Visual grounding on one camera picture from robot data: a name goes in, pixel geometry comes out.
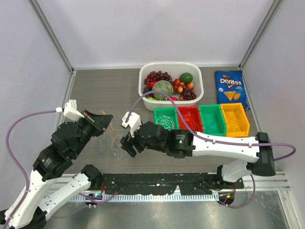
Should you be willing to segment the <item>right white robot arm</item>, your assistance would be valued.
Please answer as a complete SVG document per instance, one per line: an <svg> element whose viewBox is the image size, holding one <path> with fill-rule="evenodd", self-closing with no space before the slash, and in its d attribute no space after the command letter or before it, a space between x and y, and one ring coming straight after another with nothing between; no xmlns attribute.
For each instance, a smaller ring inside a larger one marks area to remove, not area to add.
<svg viewBox="0 0 305 229"><path fill-rule="evenodd" d="M182 129L167 130L152 122L130 124L123 121L122 127L129 128L128 134L121 139L121 145L131 157L151 149L175 158L222 156L235 159L217 168L215 182L220 188L227 188L250 174L262 177L275 175L273 151L268 145L266 133L232 138Z"/></svg>

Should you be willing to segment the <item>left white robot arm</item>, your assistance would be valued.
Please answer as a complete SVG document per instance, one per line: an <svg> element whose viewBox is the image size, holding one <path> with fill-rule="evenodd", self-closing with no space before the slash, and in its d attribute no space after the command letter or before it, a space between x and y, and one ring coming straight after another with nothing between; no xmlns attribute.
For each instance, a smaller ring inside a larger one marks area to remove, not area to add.
<svg viewBox="0 0 305 229"><path fill-rule="evenodd" d="M41 229L72 197L101 186L102 173L95 166L86 165L71 182L45 196L90 139L101 136L113 119L111 114L97 115L87 110L74 111L66 117L70 121L57 127L51 135L51 144L40 152L30 175L25 175L26 185L16 201L0 212L0 223L5 229Z"/></svg>

